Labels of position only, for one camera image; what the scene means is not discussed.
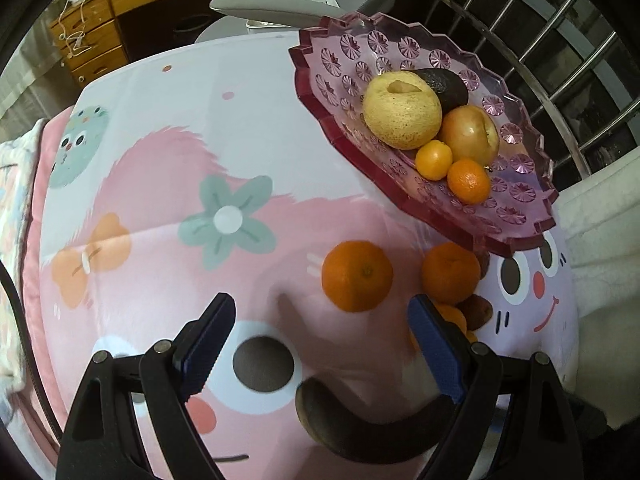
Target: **small yellow orange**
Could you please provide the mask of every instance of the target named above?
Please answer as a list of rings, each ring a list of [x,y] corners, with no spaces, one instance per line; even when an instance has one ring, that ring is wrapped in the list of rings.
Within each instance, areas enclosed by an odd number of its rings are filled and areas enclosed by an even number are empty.
[[[470,158],[454,162],[447,172],[451,192],[465,204],[480,204],[491,194],[491,180],[486,170]]]
[[[466,334],[466,319],[460,309],[444,303],[436,303],[435,307],[444,321],[452,322],[462,331],[463,334]]]
[[[427,180],[441,180],[453,163],[451,148],[440,140],[430,140],[415,154],[415,169]]]

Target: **screw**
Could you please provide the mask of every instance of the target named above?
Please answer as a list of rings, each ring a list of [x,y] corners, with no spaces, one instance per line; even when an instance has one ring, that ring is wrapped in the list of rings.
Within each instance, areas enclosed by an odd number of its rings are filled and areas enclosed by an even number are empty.
[[[544,366],[550,363],[550,359],[544,352],[536,352],[536,362]]]
[[[171,341],[169,341],[168,339],[162,339],[161,341],[158,341],[154,345],[154,350],[156,351],[157,354],[163,354],[169,348],[171,348]]]
[[[94,361],[94,363],[99,365],[100,363],[105,362],[107,360],[107,357],[109,357],[109,352],[107,352],[106,350],[98,350],[92,357],[92,360]]]
[[[471,351],[476,355],[487,355],[489,347],[481,342],[475,342],[471,345]]]

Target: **apple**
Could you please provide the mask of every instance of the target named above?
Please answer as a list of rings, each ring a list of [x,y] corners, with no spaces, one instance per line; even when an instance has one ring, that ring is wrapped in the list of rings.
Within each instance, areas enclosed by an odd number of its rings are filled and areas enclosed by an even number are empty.
[[[451,148],[453,161],[472,158],[490,166],[498,154],[500,138],[487,112],[473,105],[454,108],[442,118],[438,139]]]
[[[386,72],[369,83],[362,102],[364,121],[377,138],[398,150],[420,148],[442,122],[436,93],[412,72]]]

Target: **pink cheek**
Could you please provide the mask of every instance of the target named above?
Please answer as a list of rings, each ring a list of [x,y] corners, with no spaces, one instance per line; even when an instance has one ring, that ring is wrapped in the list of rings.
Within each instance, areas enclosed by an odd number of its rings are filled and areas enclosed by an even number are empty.
[[[539,270],[533,275],[533,293],[538,299],[545,295],[545,277]]]
[[[187,401],[186,408],[199,434],[211,433],[216,429],[216,424],[218,423],[216,413],[200,397],[191,397]]]

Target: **pink glass fruit plate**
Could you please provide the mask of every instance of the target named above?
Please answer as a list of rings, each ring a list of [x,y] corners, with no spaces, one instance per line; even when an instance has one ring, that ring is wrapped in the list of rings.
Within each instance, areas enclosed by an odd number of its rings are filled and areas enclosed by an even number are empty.
[[[511,256],[543,244],[542,233],[555,225],[551,204],[558,196],[543,137],[522,101],[478,56],[422,25],[355,12],[300,30],[300,45],[290,54],[298,97],[329,142],[401,210],[470,250]],[[494,120],[500,151],[490,173],[491,196],[481,205],[461,203],[446,180],[423,179],[407,154],[378,140],[362,119],[362,96],[373,77],[415,68],[455,72],[466,85],[469,104]]]

